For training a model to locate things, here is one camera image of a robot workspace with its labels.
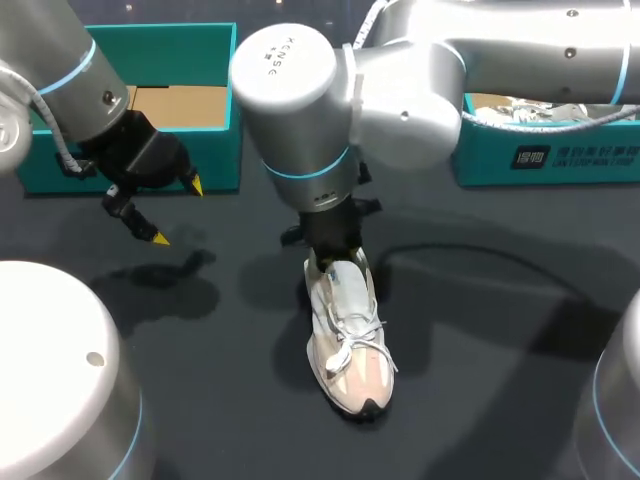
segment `white shoelace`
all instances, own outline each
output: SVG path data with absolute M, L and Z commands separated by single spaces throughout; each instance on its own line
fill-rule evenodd
M 550 117 L 548 112 L 538 108 L 519 107 L 513 111 L 513 119 L 518 123 L 532 123 L 545 121 L 545 117 Z
M 331 325 L 338 332 L 338 341 L 341 342 L 340 350 L 327 359 L 325 368 L 328 372 L 333 374 L 340 373 L 351 362 L 351 356 L 354 349 L 367 347 L 379 351 L 387 359 L 387 362 L 389 362 L 393 371 L 398 371 L 387 347 L 378 345 L 374 341 L 376 332 L 382 328 L 382 325 L 384 325 L 384 322 L 381 322 L 376 315 L 378 311 L 378 302 L 375 300 L 373 301 L 373 312 L 370 314 L 352 313 L 347 315 L 344 319 L 337 321 L 333 314 L 333 305 L 330 304 L 328 310 Z M 349 332 L 346 328 L 346 322 L 350 318 L 354 317 L 364 319 L 369 327 L 358 333 Z

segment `sneaker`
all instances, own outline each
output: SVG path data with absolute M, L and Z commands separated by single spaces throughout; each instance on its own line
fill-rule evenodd
M 323 273 L 311 252 L 304 263 L 313 310 L 307 356 L 316 380 L 343 412 L 370 417 L 388 405 L 397 371 L 384 343 L 369 264 L 334 261 Z

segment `logo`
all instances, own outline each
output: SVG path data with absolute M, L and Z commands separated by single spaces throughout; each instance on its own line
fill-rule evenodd
M 279 73 L 282 62 L 287 58 L 294 41 L 295 40 L 293 38 L 288 37 L 280 47 L 271 47 L 271 49 L 265 54 L 264 59 L 270 62 L 268 75 L 277 75 Z
M 549 158 L 549 145 L 521 145 L 511 162 L 513 170 L 534 170 L 544 167 Z

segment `screw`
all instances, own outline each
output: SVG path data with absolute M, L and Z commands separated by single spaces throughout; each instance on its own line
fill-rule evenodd
M 109 90 L 107 90 L 106 92 L 104 92 L 104 94 L 102 95 L 102 101 L 106 104 L 106 105 L 113 105 L 114 103 L 116 103 L 116 97 L 113 94 L 113 92 L 110 92 Z
M 104 367 L 104 357 L 96 352 L 87 353 L 87 362 L 94 367 Z

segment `cardboard box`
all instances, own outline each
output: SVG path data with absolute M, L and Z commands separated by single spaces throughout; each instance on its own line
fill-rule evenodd
M 492 106 L 486 103 L 496 100 L 491 97 L 467 94 L 464 109 L 473 114 L 480 106 Z M 575 123 L 525 124 L 558 125 Z M 463 120 L 453 170 L 463 187 L 639 182 L 640 121 L 546 135 L 506 132 Z
M 144 112 L 155 128 L 221 128 L 227 106 L 226 87 L 170 86 L 137 88 L 133 110 Z
M 473 107 L 477 110 L 484 107 L 510 107 L 511 101 L 501 95 L 474 93 L 470 95 Z
M 237 190 L 242 125 L 228 75 L 236 24 L 100 25 L 87 30 L 129 85 L 129 108 L 180 138 L 203 190 Z M 111 183 L 101 175 L 65 177 L 54 160 L 51 131 L 35 114 L 32 120 L 33 145 L 18 169 L 28 193 L 102 194 L 109 188 Z M 183 187 L 174 182 L 166 190 Z

